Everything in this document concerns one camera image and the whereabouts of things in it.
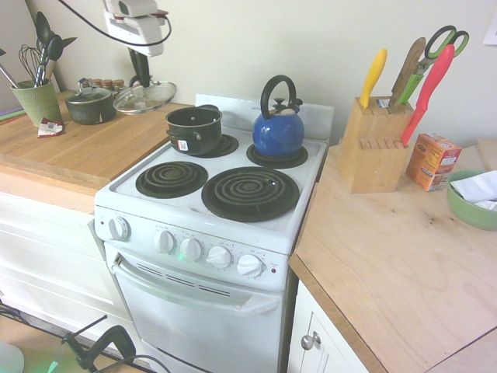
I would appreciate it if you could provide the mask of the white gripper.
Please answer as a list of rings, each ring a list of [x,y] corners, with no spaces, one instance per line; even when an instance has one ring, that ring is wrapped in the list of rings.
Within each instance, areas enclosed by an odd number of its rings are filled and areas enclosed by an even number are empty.
[[[104,13],[104,18],[109,35],[131,48],[129,54],[135,75],[129,86],[138,82],[147,88],[151,81],[148,57],[161,55],[164,51],[159,20],[154,16],[120,18],[109,12]]]

